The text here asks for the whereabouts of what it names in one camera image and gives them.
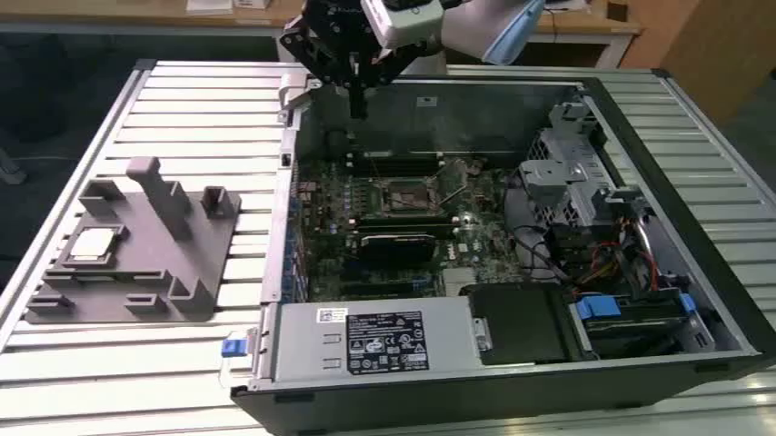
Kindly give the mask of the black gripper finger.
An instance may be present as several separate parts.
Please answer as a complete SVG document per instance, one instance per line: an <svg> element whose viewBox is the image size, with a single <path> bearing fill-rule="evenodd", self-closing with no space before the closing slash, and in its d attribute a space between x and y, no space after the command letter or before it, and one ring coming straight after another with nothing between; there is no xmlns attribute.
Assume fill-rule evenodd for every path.
<svg viewBox="0 0 776 436"><path fill-rule="evenodd" d="M323 84L348 96L348 115L358 118L358 75L344 27L317 19L296 17L284 27L280 43Z"/></svg>
<svg viewBox="0 0 776 436"><path fill-rule="evenodd" d="M424 53L426 44L415 43L388 50L358 54L358 117L367 117L366 90L387 85L410 63Z"/></svg>

